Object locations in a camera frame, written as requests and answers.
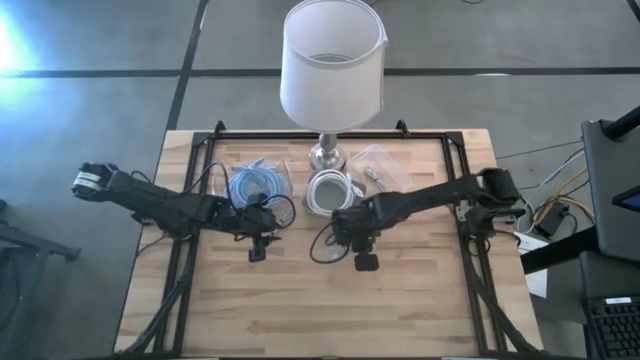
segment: white lampshade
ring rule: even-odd
[[[359,0],[307,0],[284,23],[280,100],[300,126],[337,134],[382,109],[387,36]]]

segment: black keyboard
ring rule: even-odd
[[[640,359],[640,296],[589,298],[583,309],[601,358]]]

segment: gray floor tile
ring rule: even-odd
[[[298,128],[282,110],[279,86],[279,79],[192,79],[178,128],[211,129],[217,120],[231,129]],[[581,122],[623,115],[639,91],[638,76],[386,77],[385,108],[365,127],[404,119],[412,128],[488,128],[496,155],[507,155],[578,140]],[[510,163],[523,173],[559,166],[542,167],[544,159]]]
[[[297,0],[219,0],[194,68],[280,68]],[[625,0],[381,0],[387,67],[597,67],[640,63],[640,24]]]
[[[175,79],[0,79],[0,198],[10,223],[82,248],[51,258],[16,358],[110,353],[140,226],[113,204],[75,199],[84,161],[153,176]]]
[[[198,0],[5,0],[0,71],[179,69],[197,5]]]

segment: wooden table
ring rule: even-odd
[[[471,171],[495,167],[487,130],[463,130]],[[193,132],[171,131],[156,183],[180,191]],[[447,180],[441,144],[433,140],[345,140],[353,156],[382,145],[410,173],[415,189]],[[307,140],[218,140],[214,160],[230,168],[265,156],[284,157],[298,205],[310,169]],[[375,245],[377,272],[356,272],[352,256],[333,265],[309,259],[309,246],[327,219],[298,206],[295,223],[268,247],[267,260],[247,261],[250,240],[203,230],[200,236],[184,356],[393,357],[476,354],[471,313],[453,216],[440,207],[384,231]],[[141,246],[158,238],[146,228]],[[115,350],[133,342],[158,309],[170,241],[147,249],[135,263]],[[516,244],[492,239],[498,300],[523,335],[541,348]],[[487,337],[492,339],[484,312]],[[173,338],[170,318],[166,347]]]

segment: coiled white cable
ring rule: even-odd
[[[318,186],[326,182],[334,183],[338,185],[340,189],[342,189],[342,191],[344,191],[344,202],[337,209],[346,209],[353,204],[353,201],[356,197],[364,196],[364,194],[362,194],[362,191],[355,185],[353,185],[350,175],[345,176],[343,173],[332,169],[322,170],[318,174],[316,174],[313,179],[311,179],[311,181],[309,182],[309,186],[307,187],[306,194],[306,200],[307,205],[309,206],[309,210],[318,215],[330,217],[331,212],[334,210],[323,209],[322,207],[318,206],[318,203],[316,202],[316,192],[318,190]]]

